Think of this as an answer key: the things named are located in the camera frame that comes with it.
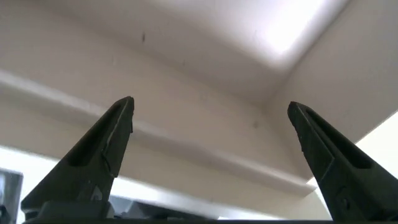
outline ceiling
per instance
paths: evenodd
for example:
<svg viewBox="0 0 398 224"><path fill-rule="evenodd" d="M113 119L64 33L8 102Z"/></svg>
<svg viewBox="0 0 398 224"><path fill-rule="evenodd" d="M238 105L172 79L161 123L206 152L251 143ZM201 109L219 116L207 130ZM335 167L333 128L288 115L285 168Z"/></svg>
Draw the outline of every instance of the ceiling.
<svg viewBox="0 0 398 224"><path fill-rule="evenodd" d="M93 30L263 104L348 0L56 0Z"/></svg>

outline bright light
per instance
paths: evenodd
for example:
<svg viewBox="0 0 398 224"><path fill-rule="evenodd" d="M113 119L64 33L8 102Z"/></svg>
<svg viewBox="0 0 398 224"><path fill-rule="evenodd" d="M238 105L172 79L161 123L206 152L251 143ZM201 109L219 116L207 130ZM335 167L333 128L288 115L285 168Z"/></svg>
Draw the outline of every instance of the bright light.
<svg viewBox="0 0 398 224"><path fill-rule="evenodd" d="M276 55L282 56L294 45L324 2L325 0L284 2L265 33L266 41Z"/></svg>

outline white wall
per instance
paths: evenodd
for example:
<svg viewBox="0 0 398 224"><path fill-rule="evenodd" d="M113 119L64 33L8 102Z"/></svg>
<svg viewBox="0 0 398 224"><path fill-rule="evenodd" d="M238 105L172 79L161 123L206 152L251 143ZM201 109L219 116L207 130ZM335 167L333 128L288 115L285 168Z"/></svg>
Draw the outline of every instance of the white wall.
<svg viewBox="0 0 398 224"><path fill-rule="evenodd" d="M11 74L103 107L132 95L134 123L300 175L259 110L42 10L36 2L1 1L0 15L0 68ZM9 94L3 89L2 96ZM56 116L59 111L43 110L52 105L11 103L12 97L1 102L1 144L60 158L90 126L85 121L90 116ZM272 190L136 143L127 151L121 175L130 178L279 217L328 217L313 194L302 198Z"/></svg>
<svg viewBox="0 0 398 224"><path fill-rule="evenodd" d="M105 108L132 95L137 121L299 175L259 110L35 5L2 1L2 69Z"/></svg>
<svg viewBox="0 0 398 224"><path fill-rule="evenodd" d="M303 167L286 115L290 101L313 108L353 142L398 109L397 21L398 1L351 1L266 105Z"/></svg>

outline dark object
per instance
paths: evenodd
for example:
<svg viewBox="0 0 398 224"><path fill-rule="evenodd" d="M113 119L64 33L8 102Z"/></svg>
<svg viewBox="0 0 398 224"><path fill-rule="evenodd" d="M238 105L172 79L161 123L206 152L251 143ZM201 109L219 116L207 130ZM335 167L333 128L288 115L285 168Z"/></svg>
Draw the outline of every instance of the dark object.
<svg viewBox="0 0 398 224"><path fill-rule="evenodd" d="M6 169L0 169L0 224L15 224L23 176Z"/></svg>
<svg viewBox="0 0 398 224"><path fill-rule="evenodd" d="M111 195L109 202L113 206L115 217L128 219L128 218L139 218L139 219L182 219L182 220L211 220L217 219L218 217L203 217L199 215L190 214L187 212L176 211L168 208L151 205L148 203L140 202L137 200L131 200L128 198L122 198Z"/></svg>
<svg viewBox="0 0 398 224"><path fill-rule="evenodd" d="M109 191L119 173L133 110L134 100L127 97L99 119L24 199L25 223L155 222L111 219ZM291 102L288 114L334 221L396 219L398 181L393 176L310 108ZM160 214L153 218L167 217Z"/></svg>
<svg viewBox="0 0 398 224"><path fill-rule="evenodd" d="M288 108L304 156L334 221L398 217L398 181L311 108Z"/></svg>
<svg viewBox="0 0 398 224"><path fill-rule="evenodd" d="M113 217L108 202L132 133L134 99L123 98L88 130L21 203L26 220Z"/></svg>

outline black plastic part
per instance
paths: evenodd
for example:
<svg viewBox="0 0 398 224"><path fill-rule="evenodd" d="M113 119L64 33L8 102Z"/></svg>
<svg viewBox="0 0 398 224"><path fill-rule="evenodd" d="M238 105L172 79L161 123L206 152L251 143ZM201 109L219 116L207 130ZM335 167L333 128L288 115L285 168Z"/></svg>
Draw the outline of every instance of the black plastic part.
<svg viewBox="0 0 398 224"><path fill-rule="evenodd" d="M11 216L5 205L0 205L0 224L10 224Z"/></svg>
<svg viewBox="0 0 398 224"><path fill-rule="evenodd" d="M131 133L134 99L110 107L22 201L26 220L45 202L108 202Z"/></svg>
<svg viewBox="0 0 398 224"><path fill-rule="evenodd" d="M288 116L334 221L387 221L398 215L398 180L311 108Z"/></svg>

